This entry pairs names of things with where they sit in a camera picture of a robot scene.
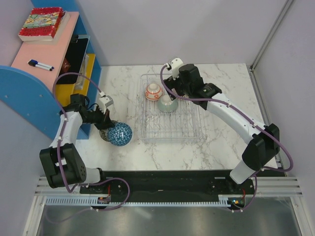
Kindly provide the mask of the blue triangle pattern bowl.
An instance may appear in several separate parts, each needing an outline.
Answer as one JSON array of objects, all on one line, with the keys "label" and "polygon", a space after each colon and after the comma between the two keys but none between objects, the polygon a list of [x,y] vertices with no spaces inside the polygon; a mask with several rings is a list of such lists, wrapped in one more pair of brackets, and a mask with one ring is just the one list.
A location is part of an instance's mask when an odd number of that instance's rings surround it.
[{"label": "blue triangle pattern bowl", "polygon": [[131,141],[132,135],[131,127],[123,122],[115,123],[114,127],[109,128],[107,132],[109,142],[118,147],[127,145]]}]

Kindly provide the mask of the pale green bowl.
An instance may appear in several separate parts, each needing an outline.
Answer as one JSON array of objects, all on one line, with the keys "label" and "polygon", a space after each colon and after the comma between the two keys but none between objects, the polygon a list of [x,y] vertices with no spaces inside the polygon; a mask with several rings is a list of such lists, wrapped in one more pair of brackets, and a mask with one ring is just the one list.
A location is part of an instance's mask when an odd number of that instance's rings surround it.
[{"label": "pale green bowl", "polygon": [[158,109],[163,113],[171,113],[177,110],[179,104],[178,100],[171,100],[168,94],[163,95],[157,103]]}]

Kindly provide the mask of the orange floral bowl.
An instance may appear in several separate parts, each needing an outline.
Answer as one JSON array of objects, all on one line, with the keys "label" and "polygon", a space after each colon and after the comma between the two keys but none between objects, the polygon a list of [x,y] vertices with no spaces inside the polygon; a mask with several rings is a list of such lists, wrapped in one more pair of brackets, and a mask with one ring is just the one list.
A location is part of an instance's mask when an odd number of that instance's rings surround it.
[{"label": "orange floral bowl", "polygon": [[151,101],[157,101],[163,96],[164,92],[160,85],[156,83],[149,84],[144,92],[145,97]]}]

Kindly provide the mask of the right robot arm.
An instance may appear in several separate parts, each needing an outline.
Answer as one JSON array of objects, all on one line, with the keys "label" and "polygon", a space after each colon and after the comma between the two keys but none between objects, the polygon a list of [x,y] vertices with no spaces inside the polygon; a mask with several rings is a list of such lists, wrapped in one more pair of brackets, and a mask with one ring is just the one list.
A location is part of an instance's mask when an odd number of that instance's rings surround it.
[{"label": "right robot arm", "polygon": [[161,79],[172,99],[191,101],[216,115],[246,143],[242,160],[225,181],[228,192],[238,193],[245,180],[263,169],[279,153],[279,128],[274,124],[267,126],[245,114],[215,84],[205,83],[194,64],[184,64],[176,59],[166,63],[163,69],[172,73],[169,78]]}]

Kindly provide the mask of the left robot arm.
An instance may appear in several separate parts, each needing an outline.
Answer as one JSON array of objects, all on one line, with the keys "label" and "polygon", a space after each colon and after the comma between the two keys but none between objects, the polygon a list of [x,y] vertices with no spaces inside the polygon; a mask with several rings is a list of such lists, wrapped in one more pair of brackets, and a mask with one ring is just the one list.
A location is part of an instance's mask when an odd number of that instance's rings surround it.
[{"label": "left robot arm", "polygon": [[96,193],[104,193],[108,188],[108,181],[101,177],[101,169],[87,168],[75,143],[83,124],[93,124],[100,131],[115,126],[108,110],[113,99],[101,92],[94,110],[89,110],[88,101],[82,94],[70,96],[70,104],[60,112],[61,121],[53,142],[40,151],[39,158],[51,188],[90,184]]}]

